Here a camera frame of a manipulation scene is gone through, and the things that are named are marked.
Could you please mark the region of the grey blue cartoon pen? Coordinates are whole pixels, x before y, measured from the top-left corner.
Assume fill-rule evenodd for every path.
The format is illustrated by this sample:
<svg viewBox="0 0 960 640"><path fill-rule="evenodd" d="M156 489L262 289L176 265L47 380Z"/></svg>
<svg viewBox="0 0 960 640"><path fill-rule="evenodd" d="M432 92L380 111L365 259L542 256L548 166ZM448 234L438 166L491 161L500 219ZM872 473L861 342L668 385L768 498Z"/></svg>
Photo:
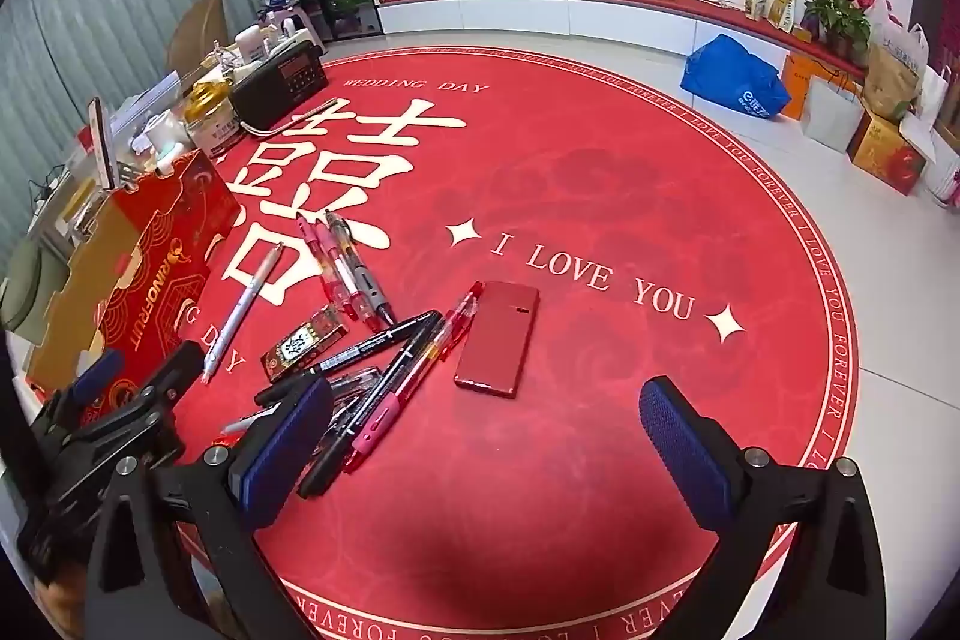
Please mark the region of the grey blue cartoon pen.
<svg viewBox="0 0 960 640"><path fill-rule="evenodd" d="M228 319L221 325L218 336L215 338L215 341L212 342L210 349L206 351L202 375L200 376L200 380L203 381L203 383L208 383L212 380L213 375L218 372L218 367L220 367L220 364L223 362L226 349L231 346L231 342L235 339L241 323L245 317L247 317L247 314L249 314L249 310L251 310L252 304L257 299L259 292L262 291L265 281L267 281L270 273L274 271L278 260L281 259L283 250L285 250L285 245L283 244L277 244L270 248L270 252L268 252L267 257L262 260L259 268L257 268L256 274L252 276L252 280L245 285L244 291L242 291L242 294L235 303L235 307L231 308Z"/></svg>

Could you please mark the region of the decorated mahjong lighter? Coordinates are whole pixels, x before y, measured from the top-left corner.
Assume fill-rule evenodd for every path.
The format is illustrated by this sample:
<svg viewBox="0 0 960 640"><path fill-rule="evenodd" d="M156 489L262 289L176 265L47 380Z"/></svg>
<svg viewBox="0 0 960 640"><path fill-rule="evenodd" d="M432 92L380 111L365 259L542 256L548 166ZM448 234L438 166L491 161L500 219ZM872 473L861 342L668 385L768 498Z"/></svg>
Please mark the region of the decorated mahjong lighter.
<svg viewBox="0 0 960 640"><path fill-rule="evenodd" d="M309 360L325 353L347 333L347 325L332 304L319 308L263 354L260 364L265 377L270 383L277 383L293 370L304 367Z"/></svg>

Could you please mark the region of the dark clear mechanical pen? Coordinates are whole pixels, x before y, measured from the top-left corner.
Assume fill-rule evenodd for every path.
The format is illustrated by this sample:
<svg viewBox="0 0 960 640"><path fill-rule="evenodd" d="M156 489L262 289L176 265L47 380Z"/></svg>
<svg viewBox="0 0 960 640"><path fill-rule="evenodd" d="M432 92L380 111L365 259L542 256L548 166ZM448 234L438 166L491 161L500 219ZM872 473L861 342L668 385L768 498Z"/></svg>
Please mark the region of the dark clear mechanical pen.
<svg viewBox="0 0 960 640"><path fill-rule="evenodd" d="M343 464L347 463L348 458L350 458L355 438L359 436L359 432L363 431L364 425L368 424L368 420L376 411L377 406L402 380L416 356L420 354L421 349L427 346L441 321L443 321L443 315L439 314L438 310L428 310L427 318L423 320L415 335L405 342L405 346L395 354L391 364L387 365L387 369L384 370L381 380L371 388L368 396L356 406L347 422L338 427L331 443L322 450L319 458L316 459L316 463L309 468L306 476L301 479L298 489L296 489L299 497L317 497L324 494L334 484L340 471L343 470Z"/></svg>

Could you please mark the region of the pink grip red pen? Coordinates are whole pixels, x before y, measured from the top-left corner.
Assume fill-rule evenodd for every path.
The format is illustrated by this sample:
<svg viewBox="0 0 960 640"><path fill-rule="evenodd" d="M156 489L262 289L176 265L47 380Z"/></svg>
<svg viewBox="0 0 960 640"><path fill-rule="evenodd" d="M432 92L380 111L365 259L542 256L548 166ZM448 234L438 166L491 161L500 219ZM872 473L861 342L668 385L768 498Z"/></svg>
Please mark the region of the pink grip red pen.
<svg viewBox="0 0 960 640"><path fill-rule="evenodd" d="M314 259L316 259L319 265L320 282L322 283L322 287L324 287L325 296L327 296L329 302L335 305L343 315L347 315L348 319L358 320L358 315L356 315L355 309L353 308L352 299L350 299L350 294L347 292L347 287L342 283L342 280L337 275L337 271L335 271L335 266L332 265L331 260L329 260L329 257L325 255L324 250L320 247L319 239L314 230L314 224L309 223L304 216L298 216L296 218L296 224L298 225L304 242L308 245L309 250L311 250Z"/></svg>

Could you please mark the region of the clear black gel pen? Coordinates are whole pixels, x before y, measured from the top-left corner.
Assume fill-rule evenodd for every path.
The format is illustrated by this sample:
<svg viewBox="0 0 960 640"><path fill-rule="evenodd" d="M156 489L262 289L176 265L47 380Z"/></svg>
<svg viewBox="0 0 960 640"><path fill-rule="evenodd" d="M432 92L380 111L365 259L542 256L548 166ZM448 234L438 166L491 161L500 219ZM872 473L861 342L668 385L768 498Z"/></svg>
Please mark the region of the clear black gel pen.
<svg viewBox="0 0 960 640"><path fill-rule="evenodd" d="M386 294L384 294L382 287L379 286L373 273L371 273L370 267L364 263L361 255L359 255L355 239L353 239L353 234L347 221L345 221L342 216L334 213L334 211L325 211L324 216L325 221L327 221L327 226L331 229L332 236L334 236L338 247L342 250L343 257L347 260L347 265L350 266L352 270L352 275L353 278L355 278L356 284L358 284L359 291L363 292L363 296L366 298L366 301L368 301L368 304L370 304L371 310L373 310L384 325L394 326L397 323L394 309L391 303L387 301Z"/></svg>

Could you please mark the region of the black marker pen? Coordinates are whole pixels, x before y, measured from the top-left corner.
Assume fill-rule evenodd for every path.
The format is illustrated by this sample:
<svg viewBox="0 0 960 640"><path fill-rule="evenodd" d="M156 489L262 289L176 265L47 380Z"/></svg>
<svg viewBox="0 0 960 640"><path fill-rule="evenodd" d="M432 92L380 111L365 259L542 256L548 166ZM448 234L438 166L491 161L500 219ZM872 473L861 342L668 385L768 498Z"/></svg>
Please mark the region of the black marker pen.
<svg viewBox="0 0 960 640"><path fill-rule="evenodd" d="M423 312L423 314L402 320L400 323L397 323L397 325L387 328L386 331L381 331L381 333L377 333L377 335L371 336L371 338L365 339L355 344L355 346L347 347L347 349L343 349L340 353L327 357L327 359L322 359L316 362L316 364L309 365L308 369L298 370L298 372L290 375L290 377L279 380L277 383L274 383L274 385L268 386L268 388L262 388L260 392L254 395L254 403L256 403L259 408L267 408L268 404L277 403L280 399L285 398L286 393L290 392L298 380L304 377L329 377L329 375L335 374L338 370L352 367L352 365L358 364L358 362L362 360L369 359L371 356L374 356L374 354L386 351L386 349L395 346L399 342L404 341L404 339L411 338L415 335L416 331L420 330L421 326L425 325L425 323L431 323L434 317L439 317L438 310L427 310L427 312Z"/></svg>

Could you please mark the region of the red cap gel pen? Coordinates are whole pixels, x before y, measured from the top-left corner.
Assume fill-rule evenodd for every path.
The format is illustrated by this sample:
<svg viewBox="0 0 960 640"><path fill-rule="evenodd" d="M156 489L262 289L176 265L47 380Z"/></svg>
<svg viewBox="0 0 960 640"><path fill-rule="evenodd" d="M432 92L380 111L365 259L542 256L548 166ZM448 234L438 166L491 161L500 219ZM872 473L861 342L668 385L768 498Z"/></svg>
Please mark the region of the red cap gel pen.
<svg viewBox="0 0 960 640"><path fill-rule="evenodd" d="M376 450L377 444L389 432L402 411L409 406L416 388L430 375L433 367L446 359L452 353L452 349L464 338L472 325L473 317L477 315L478 301L482 296L483 287L485 284L482 281L475 281L464 299L449 310L443 323L430 336L427 344L416 349L412 365L405 370L405 374L395 385L394 390L387 393L386 398L379 403L376 411L371 414L368 422L353 440L352 453L343 466L345 473L354 473Z"/></svg>

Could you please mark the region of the red lighter case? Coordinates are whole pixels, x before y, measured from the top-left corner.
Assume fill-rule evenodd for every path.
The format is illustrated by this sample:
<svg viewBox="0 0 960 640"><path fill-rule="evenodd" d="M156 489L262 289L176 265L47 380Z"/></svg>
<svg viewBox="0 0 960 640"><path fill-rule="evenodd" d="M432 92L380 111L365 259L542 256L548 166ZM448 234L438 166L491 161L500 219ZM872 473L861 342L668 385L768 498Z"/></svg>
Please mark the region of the red lighter case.
<svg viewBox="0 0 960 640"><path fill-rule="evenodd" d="M487 281L455 369L455 385L514 398L539 302L537 287Z"/></svg>

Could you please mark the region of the silver grey marker pen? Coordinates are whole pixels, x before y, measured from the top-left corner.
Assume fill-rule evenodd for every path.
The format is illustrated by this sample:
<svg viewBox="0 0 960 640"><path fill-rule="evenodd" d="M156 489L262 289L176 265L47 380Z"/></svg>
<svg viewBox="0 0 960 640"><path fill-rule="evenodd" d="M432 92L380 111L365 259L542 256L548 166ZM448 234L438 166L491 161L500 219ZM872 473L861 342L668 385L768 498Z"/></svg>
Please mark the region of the silver grey marker pen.
<svg viewBox="0 0 960 640"><path fill-rule="evenodd" d="M374 382L380 378L381 370L377 369L377 367L368 367L368 369L358 370L358 372L353 372L353 374L334 378L334 380L331 381L332 392L334 392L334 415L332 419L337 419L343 409L352 408L356 400L366 395L366 393L373 388ZM221 429L220 434L233 435L247 431L256 420L274 414L275 411L280 408L280 403L281 399L275 399L275 401L268 403L265 408L260 409L257 413L252 413L249 414L249 416L244 416L241 417L241 419L229 422L229 424L226 424L223 429Z"/></svg>

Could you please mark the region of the pink clip gel pen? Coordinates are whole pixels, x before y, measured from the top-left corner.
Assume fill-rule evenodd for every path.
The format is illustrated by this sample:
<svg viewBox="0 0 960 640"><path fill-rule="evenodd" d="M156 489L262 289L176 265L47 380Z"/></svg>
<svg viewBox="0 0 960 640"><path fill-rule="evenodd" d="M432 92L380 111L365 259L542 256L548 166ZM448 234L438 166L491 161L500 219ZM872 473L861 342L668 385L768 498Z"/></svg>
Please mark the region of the pink clip gel pen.
<svg viewBox="0 0 960 640"><path fill-rule="evenodd" d="M352 268L348 265L345 255L340 250L334 234L321 220L314 223L314 234L320 243L320 248L324 250L327 259L331 260L332 268L342 283L348 302L350 302L350 312L355 315L355 319L363 321L373 333L379 333L382 330L381 320L371 308L370 301L366 299L353 276Z"/></svg>

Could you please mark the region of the red cardboard tray box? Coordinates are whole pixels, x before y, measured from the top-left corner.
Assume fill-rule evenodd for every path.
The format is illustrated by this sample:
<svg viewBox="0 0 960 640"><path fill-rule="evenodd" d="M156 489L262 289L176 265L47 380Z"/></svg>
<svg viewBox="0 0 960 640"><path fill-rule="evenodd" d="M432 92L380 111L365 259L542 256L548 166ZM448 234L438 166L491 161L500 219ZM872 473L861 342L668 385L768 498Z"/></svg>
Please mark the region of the red cardboard tray box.
<svg viewBox="0 0 960 640"><path fill-rule="evenodd" d="M121 369L101 390L83 393L80 420L132 401L181 344L179 326L199 302L213 248L238 216L238 200L200 149L167 174L153 170L109 195L47 307L46 334L26 369L31 385L46 396L63 392L82 360L116 351Z"/></svg>

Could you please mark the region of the smartphone on stand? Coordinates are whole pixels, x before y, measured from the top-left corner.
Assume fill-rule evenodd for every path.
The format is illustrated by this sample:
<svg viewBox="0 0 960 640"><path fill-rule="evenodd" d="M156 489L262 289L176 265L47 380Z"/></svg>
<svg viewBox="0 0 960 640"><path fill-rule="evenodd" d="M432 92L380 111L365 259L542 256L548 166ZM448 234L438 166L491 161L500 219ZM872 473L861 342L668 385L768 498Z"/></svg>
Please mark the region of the smartphone on stand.
<svg viewBox="0 0 960 640"><path fill-rule="evenodd" d="M114 136L109 119L104 115L101 97L89 99L86 106L88 128L91 133L91 149L96 159L99 185L104 191L114 191L121 185L119 182L119 166L117 166Z"/></svg>

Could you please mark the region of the black portable radio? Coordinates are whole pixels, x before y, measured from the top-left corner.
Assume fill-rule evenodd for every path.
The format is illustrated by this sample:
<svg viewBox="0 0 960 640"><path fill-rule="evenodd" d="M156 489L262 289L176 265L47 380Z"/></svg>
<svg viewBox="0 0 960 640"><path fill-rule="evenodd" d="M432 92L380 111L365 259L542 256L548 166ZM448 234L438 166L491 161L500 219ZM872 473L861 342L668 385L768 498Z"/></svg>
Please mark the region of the black portable radio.
<svg viewBox="0 0 960 640"><path fill-rule="evenodd" d="M229 102L242 130L270 135L281 120L329 84L322 50L304 41L268 58L229 88Z"/></svg>

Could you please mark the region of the round red wedding mat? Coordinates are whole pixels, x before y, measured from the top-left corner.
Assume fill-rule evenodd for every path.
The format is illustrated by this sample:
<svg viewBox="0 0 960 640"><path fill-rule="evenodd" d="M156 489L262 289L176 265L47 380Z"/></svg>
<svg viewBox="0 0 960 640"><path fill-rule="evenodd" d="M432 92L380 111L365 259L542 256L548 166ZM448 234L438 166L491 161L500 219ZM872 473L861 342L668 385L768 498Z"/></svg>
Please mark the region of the round red wedding mat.
<svg viewBox="0 0 960 640"><path fill-rule="evenodd" d="M641 429L648 378L782 463L848 443L856 328L820 230L736 136L608 71L454 46L327 74L291 128L218 166L241 214L185 336L210 341L285 253L179 406L189 452L251 409L262 354L324 301L298 216L342 214L400 317L477 281L534 287L514 395L436 365L368 461L260 545L335 638L641 637L713 548Z"/></svg>

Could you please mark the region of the blue plastic bag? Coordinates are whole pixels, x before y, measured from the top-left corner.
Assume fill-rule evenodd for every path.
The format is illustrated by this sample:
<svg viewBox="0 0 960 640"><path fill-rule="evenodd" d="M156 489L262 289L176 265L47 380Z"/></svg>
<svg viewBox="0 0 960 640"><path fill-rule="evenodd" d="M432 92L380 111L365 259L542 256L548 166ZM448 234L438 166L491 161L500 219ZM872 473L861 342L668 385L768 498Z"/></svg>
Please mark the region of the blue plastic bag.
<svg viewBox="0 0 960 640"><path fill-rule="evenodd" d="M686 57L680 87L757 119L773 119L791 101L779 71L727 34L716 35Z"/></svg>

